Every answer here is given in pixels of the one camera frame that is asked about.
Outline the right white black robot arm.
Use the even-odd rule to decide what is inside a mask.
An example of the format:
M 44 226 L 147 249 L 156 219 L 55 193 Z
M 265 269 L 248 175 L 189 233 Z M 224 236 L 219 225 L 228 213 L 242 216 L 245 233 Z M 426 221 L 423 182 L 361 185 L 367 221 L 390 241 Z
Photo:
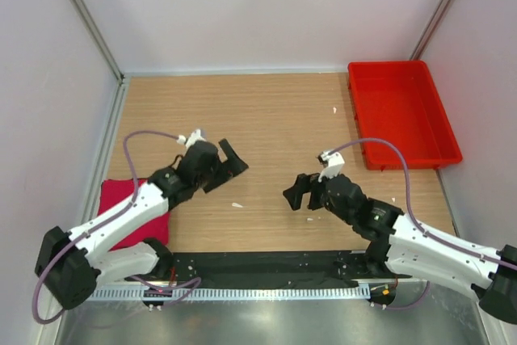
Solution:
M 300 174 L 283 196 L 292 210 L 309 194 L 310 210 L 326 209 L 370 243 L 364 267 L 371 276 L 388 271 L 439 284 L 476 300 L 500 321 L 516 323 L 516 249 L 465 241 L 413 221 L 407 212 L 366 196 L 345 175 L 320 179 Z

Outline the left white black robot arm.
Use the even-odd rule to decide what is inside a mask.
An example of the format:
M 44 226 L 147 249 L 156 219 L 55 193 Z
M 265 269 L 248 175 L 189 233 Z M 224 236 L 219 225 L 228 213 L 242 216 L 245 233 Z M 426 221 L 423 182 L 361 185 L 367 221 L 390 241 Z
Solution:
M 248 169 L 226 139 L 188 144 L 174 164 L 156 170 L 132 195 L 92 221 L 69 231 L 56 226 L 43 238 L 36 260 L 38 285 L 65 310 L 78 307 L 100 286 L 132 276 L 163 280 L 174 256 L 156 238 L 116 249 L 121 240 L 181 203 L 199 189 L 210 192 Z

